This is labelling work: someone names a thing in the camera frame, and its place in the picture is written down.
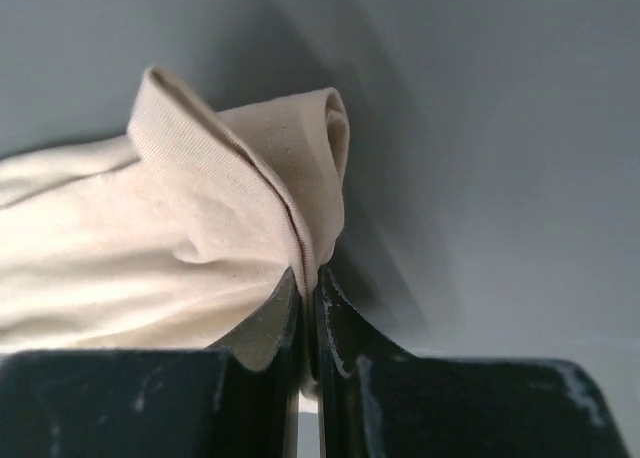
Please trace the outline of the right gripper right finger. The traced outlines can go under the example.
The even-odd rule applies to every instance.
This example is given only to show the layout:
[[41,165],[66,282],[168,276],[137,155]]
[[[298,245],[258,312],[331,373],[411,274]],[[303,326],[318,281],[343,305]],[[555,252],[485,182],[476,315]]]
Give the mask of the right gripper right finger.
[[599,387],[551,359],[424,358],[371,325],[328,269],[314,294],[325,457],[621,457]]

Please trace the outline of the beige t shirt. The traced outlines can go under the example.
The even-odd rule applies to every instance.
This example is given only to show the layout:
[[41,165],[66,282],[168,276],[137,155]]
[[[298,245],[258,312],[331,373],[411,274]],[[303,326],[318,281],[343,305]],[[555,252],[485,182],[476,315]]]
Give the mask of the beige t shirt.
[[349,122],[325,88],[216,112],[145,71],[126,133],[1,163],[1,348],[201,348],[345,221]]

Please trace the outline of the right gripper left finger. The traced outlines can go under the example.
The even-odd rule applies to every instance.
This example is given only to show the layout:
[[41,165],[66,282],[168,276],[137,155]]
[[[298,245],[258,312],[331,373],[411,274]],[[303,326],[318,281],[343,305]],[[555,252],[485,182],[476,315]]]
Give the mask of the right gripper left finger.
[[301,298],[268,300],[203,349],[40,350],[1,358],[5,457],[293,457]]

